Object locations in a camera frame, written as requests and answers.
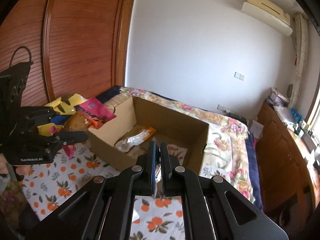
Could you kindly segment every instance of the air conditioner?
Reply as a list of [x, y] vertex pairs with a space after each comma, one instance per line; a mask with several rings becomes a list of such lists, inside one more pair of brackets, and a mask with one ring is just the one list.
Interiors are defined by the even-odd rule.
[[268, 0], [246, 0], [241, 11], [275, 28], [285, 36], [292, 34], [289, 14]]

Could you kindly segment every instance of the hand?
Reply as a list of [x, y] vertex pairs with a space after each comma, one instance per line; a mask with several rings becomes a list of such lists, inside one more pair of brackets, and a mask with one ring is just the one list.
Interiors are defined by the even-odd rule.
[[[0, 174], [8, 174], [7, 160], [3, 154], [0, 154]], [[30, 170], [30, 165], [15, 165], [17, 166], [16, 173], [18, 175], [27, 175]]]

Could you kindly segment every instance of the wardrobe door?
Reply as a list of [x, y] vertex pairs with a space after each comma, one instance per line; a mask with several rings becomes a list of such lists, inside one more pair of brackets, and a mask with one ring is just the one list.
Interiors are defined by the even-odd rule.
[[115, 44], [122, 0], [49, 0], [44, 68], [51, 99], [94, 97], [115, 80]]

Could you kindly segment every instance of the wooden wardrobe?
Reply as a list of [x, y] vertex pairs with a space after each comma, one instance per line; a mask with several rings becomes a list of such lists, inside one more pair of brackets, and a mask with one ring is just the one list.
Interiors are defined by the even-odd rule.
[[297, 218], [302, 228], [312, 213], [305, 193], [311, 193], [309, 201], [313, 210], [320, 200], [317, 171], [304, 160], [310, 151], [266, 102], [258, 113], [258, 122], [264, 126], [262, 137], [256, 145], [264, 212], [271, 217], [279, 216], [296, 199], [299, 209]]
[[[123, 0], [17, 0], [0, 22], [0, 71], [27, 46], [33, 65], [23, 106], [66, 93], [94, 97], [116, 83], [116, 51]], [[28, 61], [19, 50], [13, 64]]]

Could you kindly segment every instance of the pink snack bag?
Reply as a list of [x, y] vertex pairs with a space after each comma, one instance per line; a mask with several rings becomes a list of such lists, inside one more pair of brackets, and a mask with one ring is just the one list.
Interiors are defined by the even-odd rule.
[[85, 112], [92, 122], [92, 126], [99, 129], [106, 122], [116, 118], [99, 100], [91, 98], [88, 101], [75, 106], [77, 111]]

